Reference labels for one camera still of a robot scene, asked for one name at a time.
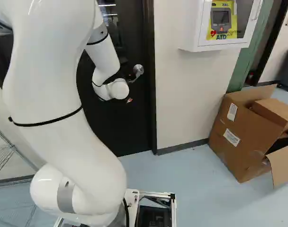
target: black door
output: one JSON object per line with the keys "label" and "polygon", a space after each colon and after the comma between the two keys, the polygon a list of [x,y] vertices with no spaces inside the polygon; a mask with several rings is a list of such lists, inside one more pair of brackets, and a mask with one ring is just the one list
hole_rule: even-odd
{"label": "black door", "polygon": [[[104,22],[120,60],[120,76],[132,74],[136,64],[145,65],[143,6],[138,0],[98,0]],[[77,85],[87,121],[117,156],[151,150],[151,96],[148,70],[130,85],[126,100],[103,102],[94,93],[91,77],[94,64],[84,51],[77,71]]]}

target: aed label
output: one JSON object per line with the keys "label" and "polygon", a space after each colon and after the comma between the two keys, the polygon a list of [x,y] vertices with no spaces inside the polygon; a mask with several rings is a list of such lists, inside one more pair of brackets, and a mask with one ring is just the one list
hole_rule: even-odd
{"label": "aed label", "polygon": [[227,35],[226,34],[220,34],[220,35],[216,35],[216,39],[226,39]]}

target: yellow aed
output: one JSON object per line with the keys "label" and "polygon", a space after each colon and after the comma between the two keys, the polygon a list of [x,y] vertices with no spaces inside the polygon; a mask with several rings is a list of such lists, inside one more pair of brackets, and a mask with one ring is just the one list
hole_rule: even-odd
{"label": "yellow aed", "polygon": [[238,35],[237,14],[234,0],[213,0],[207,40],[236,39]]}

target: baseboard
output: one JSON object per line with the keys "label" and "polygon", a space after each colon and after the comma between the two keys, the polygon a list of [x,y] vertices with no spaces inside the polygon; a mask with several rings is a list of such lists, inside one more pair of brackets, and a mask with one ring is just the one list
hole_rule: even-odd
{"label": "baseboard", "polygon": [[19,176],[0,180],[0,186],[31,182],[34,175]]}
{"label": "baseboard", "polygon": [[277,80],[261,82],[261,83],[258,83],[256,87],[277,84],[278,82],[279,81],[277,81]]}
{"label": "baseboard", "polygon": [[172,146],[172,147],[157,149],[157,155],[165,155],[174,151],[184,150],[187,148],[193,148],[193,147],[201,146],[207,143],[208,143],[208,138],[202,139],[202,140],[196,140],[196,141],[189,142],[189,143],[183,143],[183,144],[179,144],[179,145]]}

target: light blue floor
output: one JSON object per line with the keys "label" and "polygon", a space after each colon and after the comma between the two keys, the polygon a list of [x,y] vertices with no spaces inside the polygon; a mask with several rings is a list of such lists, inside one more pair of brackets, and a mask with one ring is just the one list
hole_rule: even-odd
{"label": "light blue floor", "polygon": [[[276,89],[273,97],[288,104],[288,92]],[[178,227],[288,227],[288,184],[273,189],[270,173],[239,184],[208,145],[120,160],[129,188],[176,193]],[[0,189],[0,219],[15,227],[52,227],[56,218],[34,210],[28,190],[27,184]]]}

